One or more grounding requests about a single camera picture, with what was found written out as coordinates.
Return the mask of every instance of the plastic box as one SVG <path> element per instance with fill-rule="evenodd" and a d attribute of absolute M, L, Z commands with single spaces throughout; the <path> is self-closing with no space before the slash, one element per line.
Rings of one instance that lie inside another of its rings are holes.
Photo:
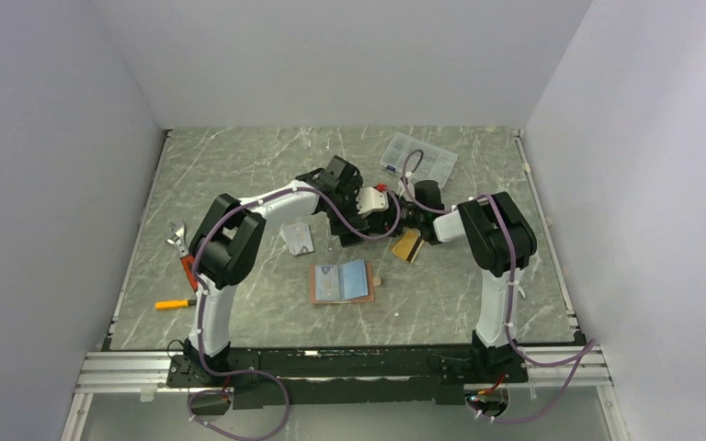
<path fill-rule="evenodd" d="M 437 181 L 439 187 L 443 188 L 450 177 L 450 172 L 453 171 L 453 166 L 456 164 L 456 159 L 458 159 L 459 155 L 436 145 L 417 140 L 403 133 L 396 133 L 385 149 L 385 153 L 380 159 L 380 164 L 386 170 L 402 176 L 404 159 L 415 149 L 424 151 L 424 160 L 421 161 L 421 165 L 410 177 L 410 180 L 412 182 Z M 407 164 L 407 171 L 413 170 L 419 157 L 419 154 L 414 154 L 410 158 L 410 162 Z"/>

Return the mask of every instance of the orange handle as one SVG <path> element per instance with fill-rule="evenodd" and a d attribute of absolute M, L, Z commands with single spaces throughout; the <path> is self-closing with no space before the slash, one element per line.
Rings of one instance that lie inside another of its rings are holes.
<path fill-rule="evenodd" d="M 155 308 L 159 311 L 176 310 L 178 308 L 187 308 L 188 306 L 190 306 L 190 302 L 187 300 L 167 300 L 155 303 Z"/>
<path fill-rule="evenodd" d="M 180 259 L 180 262 L 183 264 L 183 269 L 185 269 L 185 275 L 188 278 L 188 282 L 190 282 L 190 287 L 193 288 L 193 292 L 196 292 L 199 288 L 199 282 L 193 277 L 193 273 L 191 272 L 191 268 L 193 267 L 193 254 L 186 255 Z"/>

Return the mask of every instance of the table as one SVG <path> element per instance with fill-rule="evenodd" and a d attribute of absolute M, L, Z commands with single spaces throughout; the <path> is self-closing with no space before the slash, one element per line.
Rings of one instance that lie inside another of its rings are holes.
<path fill-rule="evenodd" d="M 112 349 L 163 348 L 184 339 L 194 311 L 156 311 L 159 300 L 193 293 L 164 242 L 175 218 L 188 239 L 214 198 L 258 195 L 296 175 L 326 166 L 336 154 L 357 166 L 364 185 L 396 188 L 397 177 L 380 165 L 396 132 L 459 155 L 443 188 L 446 205 L 483 191 L 506 190 L 538 239 L 538 251 L 522 279 L 516 326 L 521 343 L 573 340 L 561 284 L 553 265 L 523 161 L 511 130 L 502 127 L 240 127 L 177 129 L 169 133 L 128 282 L 116 311 Z M 481 274 L 465 241 L 426 245 L 409 265 L 390 252 L 396 239 L 342 248 L 330 236 L 324 214 L 310 224 L 315 252 L 288 253 L 275 229 L 264 235 L 256 265 L 233 304 L 232 344 L 244 346 L 417 345 L 469 343 L 480 311 Z M 382 285 L 372 303 L 312 305 L 309 266 L 372 263 Z"/>

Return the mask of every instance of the screwdriver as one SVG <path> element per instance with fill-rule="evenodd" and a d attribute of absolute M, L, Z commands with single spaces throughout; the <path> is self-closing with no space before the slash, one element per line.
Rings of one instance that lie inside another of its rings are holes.
<path fill-rule="evenodd" d="M 157 301 L 155 303 L 155 308 L 159 311 L 176 310 L 179 308 L 188 308 L 191 306 L 196 306 L 196 299 L 164 300 L 164 301 Z"/>

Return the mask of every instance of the notepad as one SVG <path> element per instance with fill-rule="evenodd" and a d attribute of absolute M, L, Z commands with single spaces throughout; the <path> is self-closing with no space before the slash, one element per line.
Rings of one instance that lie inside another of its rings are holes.
<path fill-rule="evenodd" d="M 343 265 L 316 265 L 310 270 L 313 303 L 349 303 L 374 300 L 371 266 L 362 259 Z"/>

